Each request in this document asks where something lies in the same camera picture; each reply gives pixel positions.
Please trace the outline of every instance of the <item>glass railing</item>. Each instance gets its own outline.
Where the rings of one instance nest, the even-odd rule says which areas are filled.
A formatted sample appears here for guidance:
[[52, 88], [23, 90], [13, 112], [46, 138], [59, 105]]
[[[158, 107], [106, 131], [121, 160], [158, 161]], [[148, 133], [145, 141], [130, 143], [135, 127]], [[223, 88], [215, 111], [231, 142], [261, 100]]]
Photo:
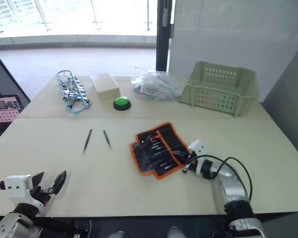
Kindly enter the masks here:
[[157, 0], [0, 0], [0, 37], [156, 35]]

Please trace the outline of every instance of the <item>laptop screen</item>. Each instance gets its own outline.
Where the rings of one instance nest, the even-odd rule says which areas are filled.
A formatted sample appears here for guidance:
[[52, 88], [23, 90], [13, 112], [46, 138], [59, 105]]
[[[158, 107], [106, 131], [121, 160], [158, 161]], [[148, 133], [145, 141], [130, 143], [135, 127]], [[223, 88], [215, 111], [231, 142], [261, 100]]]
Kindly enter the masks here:
[[0, 133], [17, 118], [21, 110], [17, 95], [0, 96]]

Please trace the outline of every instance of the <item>white table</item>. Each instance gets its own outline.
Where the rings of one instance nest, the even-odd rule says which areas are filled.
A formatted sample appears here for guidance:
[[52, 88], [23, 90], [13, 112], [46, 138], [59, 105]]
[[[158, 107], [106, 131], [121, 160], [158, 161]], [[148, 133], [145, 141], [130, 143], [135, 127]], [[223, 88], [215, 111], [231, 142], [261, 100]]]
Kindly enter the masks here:
[[[37, 99], [46, 97], [48, 87], [21, 117], [27, 111], [30, 114]], [[66, 169], [66, 184], [48, 206], [47, 216], [52, 217], [219, 214], [211, 181], [181, 171], [161, 180], [138, 173], [128, 144], [134, 141], [136, 133], [170, 121], [185, 142], [203, 139], [209, 154], [220, 158], [234, 156], [245, 164], [253, 180], [251, 205], [255, 213], [298, 211], [298, 152], [259, 104], [252, 107], [250, 115], [235, 119], [228, 114], [184, 104], [168, 105], [169, 111], [164, 112], [162, 109], [167, 105], [133, 97], [127, 87], [121, 87], [121, 93], [132, 98], [133, 106], [129, 111], [116, 112], [109, 102], [94, 118], [88, 114], [92, 112], [90, 108], [85, 116], [75, 115], [85, 118], [73, 118], [70, 113], [58, 118], [38, 118], [33, 113], [33, 118], [15, 120], [0, 137], [0, 179], [45, 171], [42, 184], [49, 186], [55, 176]], [[148, 113], [141, 108], [142, 104], [145, 108], [154, 106]], [[202, 118], [190, 117], [189, 111]], [[93, 133], [83, 155], [91, 128]], [[102, 133], [104, 129], [112, 150]], [[245, 173], [238, 164], [234, 165], [248, 189]], [[12, 209], [5, 192], [0, 191], [0, 215]]]

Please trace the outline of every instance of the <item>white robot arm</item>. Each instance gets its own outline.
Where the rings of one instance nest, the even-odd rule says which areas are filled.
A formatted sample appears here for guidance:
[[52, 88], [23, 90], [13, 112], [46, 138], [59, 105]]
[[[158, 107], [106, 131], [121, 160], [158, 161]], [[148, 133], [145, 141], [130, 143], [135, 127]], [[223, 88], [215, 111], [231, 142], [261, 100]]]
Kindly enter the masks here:
[[15, 209], [0, 221], [0, 238], [38, 238], [42, 228], [33, 224], [36, 215], [44, 215], [51, 194], [58, 194], [65, 183], [67, 173], [57, 176], [54, 185], [41, 189], [43, 172], [35, 176], [9, 176], [0, 182]]
[[[201, 140], [194, 141], [190, 146], [190, 158], [207, 155]], [[232, 166], [220, 161], [208, 160], [208, 157], [200, 157], [196, 162], [187, 164], [183, 172], [190, 168], [197, 175], [214, 180], [214, 196], [216, 206], [226, 212], [227, 229], [234, 237], [267, 238], [261, 222], [255, 217], [250, 206], [247, 192], [241, 183], [237, 172]]]

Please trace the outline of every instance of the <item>cable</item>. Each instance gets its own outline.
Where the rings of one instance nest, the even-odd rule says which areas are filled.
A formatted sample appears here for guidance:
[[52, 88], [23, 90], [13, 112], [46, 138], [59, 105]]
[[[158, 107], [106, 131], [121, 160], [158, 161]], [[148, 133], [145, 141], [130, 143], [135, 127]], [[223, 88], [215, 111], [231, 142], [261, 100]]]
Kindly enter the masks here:
[[5, 190], [4, 181], [0, 181], [0, 189]]
[[245, 170], [245, 172], [247, 173], [247, 176], [248, 176], [248, 179], [249, 179], [250, 191], [249, 191], [249, 197], [248, 197], [248, 199], [249, 199], [249, 201], [251, 201], [251, 199], [252, 199], [252, 195], [253, 195], [253, 183], [252, 183], [252, 179], [250, 178], [250, 175], [249, 175], [249, 173], [248, 173], [246, 167], [242, 164], [241, 161], [239, 161], [238, 159], [236, 159], [236, 158], [234, 158], [234, 157], [228, 157], [228, 158], [226, 158], [225, 160], [222, 160], [222, 159], [220, 159], [220, 158], [218, 158], [218, 157], [215, 157], [215, 156], [213, 156], [213, 155], [199, 155], [199, 156], [195, 156], [195, 157], [193, 157], [193, 158], [190, 159], [187, 163], [189, 164], [189, 163], [191, 163], [191, 162], [193, 162], [193, 161], [195, 161], [195, 160], [197, 160], [197, 159], [199, 159], [199, 158], [202, 158], [202, 157], [209, 157], [209, 158], [213, 158], [213, 159], [215, 159], [215, 160], [218, 160], [218, 161], [221, 161], [221, 162], [222, 162], [222, 164], [220, 165], [220, 167], [218, 168], [218, 170], [217, 170], [217, 171], [215, 172], [215, 174], [213, 175], [213, 177], [212, 177], [213, 179], [218, 175], [218, 173], [220, 172], [220, 169], [221, 169], [221, 168], [223, 167], [223, 165], [225, 164], [225, 165], [227, 165], [227, 166], [234, 172], [234, 174], [236, 175], [236, 177], [238, 178], [238, 180], [241, 182], [241, 184], [242, 184], [244, 190], [247, 191], [246, 188], [245, 188], [245, 185], [244, 185], [244, 183], [243, 183], [243, 181], [242, 181], [242, 179], [240, 178], [240, 176], [237, 174], [237, 172], [235, 171], [235, 169], [234, 169], [230, 164], [227, 163], [227, 161], [228, 161], [229, 159], [234, 159], [234, 160], [238, 161], [238, 162], [242, 165], [242, 167], [243, 167], [243, 169]]
[[223, 233], [224, 237], [228, 237], [228, 238], [233, 238], [232, 235], [230, 233], [228, 233], [224, 228], [222, 228], [223, 225], [219, 225], [218, 222], [216, 221], [216, 219], [214, 217], [212, 217], [217, 229]]
[[92, 226], [91, 226], [91, 220], [89, 220], [89, 231], [88, 231], [88, 234], [87, 234], [87, 238], [90, 237], [91, 228], [92, 228]]
[[228, 161], [228, 160], [230, 160], [230, 159], [237, 161], [243, 167], [243, 169], [245, 170], [245, 172], [247, 174], [247, 177], [248, 177], [248, 180], [249, 180], [249, 201], [251, 201], [252, 196], [253, 196], [253, 182], [252, 182], [252, 179], [251, 179], [251, 177], [249, 175], [249, 172], [246, 169], [246, 167], [244, 166], [244, 164], [240, 160], [238, 160], [238, 159], [236, 159], [234, 157], [228, 157], [228, 158], [226, 158], [225, 159], [225, 162]]

